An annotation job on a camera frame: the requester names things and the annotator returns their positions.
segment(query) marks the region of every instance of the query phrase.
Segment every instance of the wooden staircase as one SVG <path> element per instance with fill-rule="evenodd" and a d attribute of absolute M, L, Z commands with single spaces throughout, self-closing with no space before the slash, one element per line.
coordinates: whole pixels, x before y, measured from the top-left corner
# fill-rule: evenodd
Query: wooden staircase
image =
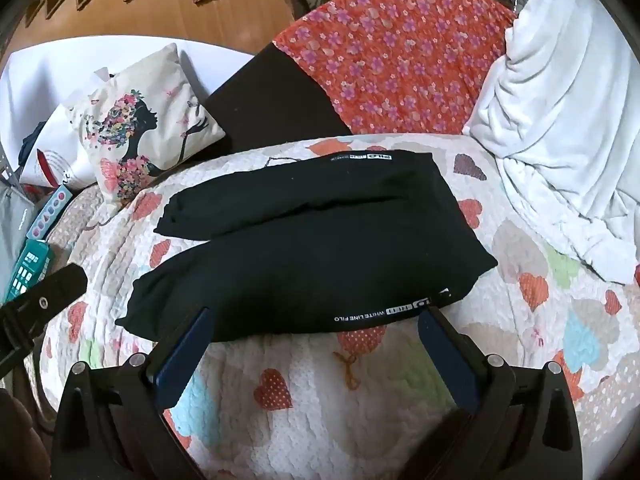
<path fill-rule="evenodd" d="M 103 34 L 183 38 L 255 53 L 308 10 L 306 0 L 32 0 L 4 42 L 0 63 L 34 44 Z"/>

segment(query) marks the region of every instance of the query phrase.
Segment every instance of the pillow with woman silhouette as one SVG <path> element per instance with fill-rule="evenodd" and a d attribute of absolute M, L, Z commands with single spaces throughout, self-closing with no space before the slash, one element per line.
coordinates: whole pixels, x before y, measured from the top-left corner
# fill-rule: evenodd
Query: pillow with woman silhouette
<path fill-rule="evenodd" d="M 194 95 L 175 43 L 119 72 L 67 114 L 110 214 L 225 135 Z"/>

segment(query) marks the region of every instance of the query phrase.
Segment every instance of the quilted bedspread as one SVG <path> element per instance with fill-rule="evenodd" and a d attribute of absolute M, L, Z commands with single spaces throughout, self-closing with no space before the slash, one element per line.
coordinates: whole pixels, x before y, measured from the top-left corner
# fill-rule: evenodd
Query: quilted bedspread
<path fill-rule="evenodd" d="M 113 366 L 151 351 L 150 341 L 114 320 L 126 312 L 137 277 L 197 244 L 153 232 L 173 194 L 233 171 L 360 149 L 433 153 L 469 225 L 499 262 L 445 309 L 447 318 L 510 364 L 559 362 L 583 444 L 615 427 L 640 400 L 640 288 L 603 282 L 530 231 L 511 208 L 494 159 L 475 140 L 420 134 L 231 155 L 172 174 L 104 225 L 98 209 L 69 257 L 86 271 L 88 291 L 46 332 L 40 368 L 52 406 L 75 361 Z M 358 240 L 358 233 L 344 237 Z M 452 406 L 410 319 L 356 332 L 211 344 L 165 417 L 210 478 L 380 480 L 396 477 Z"/>

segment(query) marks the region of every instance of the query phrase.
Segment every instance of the gray bag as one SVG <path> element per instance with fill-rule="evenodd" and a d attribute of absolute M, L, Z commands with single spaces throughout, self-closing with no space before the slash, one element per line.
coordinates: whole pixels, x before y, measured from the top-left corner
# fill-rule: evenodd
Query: gray bag
<path fill-rule="evenodd" d="M 8 181 L 1 178 L 3 173 Z M 0 304 L 4 302 L 14 265 L 35 217 L 36 208 L 22 194 L 22 187 L 0 146 Z"/>

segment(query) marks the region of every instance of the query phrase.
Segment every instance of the black cloth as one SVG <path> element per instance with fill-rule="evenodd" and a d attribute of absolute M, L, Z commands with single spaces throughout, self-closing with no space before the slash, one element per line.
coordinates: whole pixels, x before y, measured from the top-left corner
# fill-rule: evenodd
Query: black cloth
<path fill-rule="evenodd" d="M 233 173 L 171 198 L 156 232 L 209 240 L 134 282 L 116 321 L 151 340 L 186 306 L 212 341 L 357 330 L 464 298 L 497 262 L 431 153 L 343 152 Z"/>
<path fill-rule="evenodd" d="M 29 154 L 33 149 L 33 145 L 38 140 L 38 136 L 40 132 L 44 128 L 44 125 L 47 124 L 47 121 L 41 121 L 36 126 L 33 133 L 30 133 L 22 140 L 22 147 L 20 148 L 20 153 L 18 154 L 18 166 L 24 166 L 27 163 L 27 159 L 29 158 Z"/>
<path fill-rule="evenodd" d="M 226 135 L 191 160 L 208 160 L 351 131 L 320 87 L 270 43 L 204 102 Z"/>

